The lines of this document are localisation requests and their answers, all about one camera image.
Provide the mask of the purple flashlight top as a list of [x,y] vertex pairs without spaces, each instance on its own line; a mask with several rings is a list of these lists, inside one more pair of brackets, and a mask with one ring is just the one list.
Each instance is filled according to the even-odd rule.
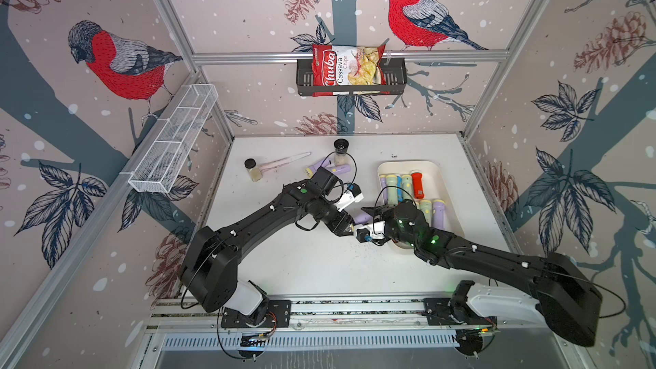
[[309,178],[312,178],[313,175],[316,173],[316,171],[320,167],[329,167],[329,166],[331,166],[331,164],[332,164],[332,161],[331,161],[330,158],[325,158],[325,159],[322,159],[322,160],[318,160],[315,164],[312,164],[312,165],[306,167],[305,172],[306,172],[306,174]]

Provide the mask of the green flashlight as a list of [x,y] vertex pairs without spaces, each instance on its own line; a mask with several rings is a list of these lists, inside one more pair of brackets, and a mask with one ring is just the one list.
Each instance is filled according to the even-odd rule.
[[387,193],[387,205],[390,207],[394,207],[398,205],[399,203],[399,198],[398,198],[398,176],[396,174],[387,174],[385,176],[385,182],[386,182],[386,193]]
[[401,176],[401,189],[404,200],[413,200],[413,179],[410,174],[403,174]]
[[425,217],[426,223],[431,227],[433,215],[432,201],[427,199],[420,200],[420,211]]

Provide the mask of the blue flashlight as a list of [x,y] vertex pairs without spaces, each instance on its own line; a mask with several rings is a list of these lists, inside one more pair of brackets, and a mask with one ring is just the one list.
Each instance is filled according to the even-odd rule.
[[398,201],[398,203],[402,203],[402,201],[403,201],[403,190],[402,190],[402,179],[401,179],[400,175],[396,176],[396,181],[397,181],[396,182],[396,184],[397,184],[397,188],[396,188],[397,201]]

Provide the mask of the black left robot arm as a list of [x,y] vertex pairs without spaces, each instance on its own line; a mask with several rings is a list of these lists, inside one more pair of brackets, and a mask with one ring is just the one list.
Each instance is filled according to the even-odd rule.
[[191,240],[178,272],[181,283],[208,313],[226,307],[237,293],[237,268],[249,252],[271,235],[307,215],[338,237],[352,233],[353,218],[328,199],[346,184],[324,167],[309,179],[286,184],[280,194],[256,212],[232,225],[203,227]]

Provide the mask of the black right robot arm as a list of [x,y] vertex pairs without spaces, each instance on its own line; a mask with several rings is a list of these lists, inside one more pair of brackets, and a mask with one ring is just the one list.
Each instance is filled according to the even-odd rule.
[[351,227],[358,241],[405,243],[431,266],[464,270],[509,285],[537,300],[536,311],[559,337],[585,348],[596,344],[603,296],[567,256],[525,256],[477,244],[432,227],[409,201],[393,208],[369,207],[365,212],[366,223]]

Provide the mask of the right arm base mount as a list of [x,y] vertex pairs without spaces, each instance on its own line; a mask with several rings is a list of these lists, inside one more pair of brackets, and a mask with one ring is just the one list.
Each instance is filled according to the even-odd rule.
[[496,326],[497,319],[494,316],[483,316],[477,313],[467,303],[468,294],[475,285],[472,280],[459,282],[450,298],[429,297],[424,298],[423,316],[427,318],[429,326]]

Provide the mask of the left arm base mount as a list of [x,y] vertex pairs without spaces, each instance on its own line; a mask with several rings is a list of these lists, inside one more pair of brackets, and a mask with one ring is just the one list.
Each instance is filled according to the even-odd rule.
[[223,306],[222,329],[287,328],[290,325],[291,300],[271,299],[251,283],[239,282],[237,290]]

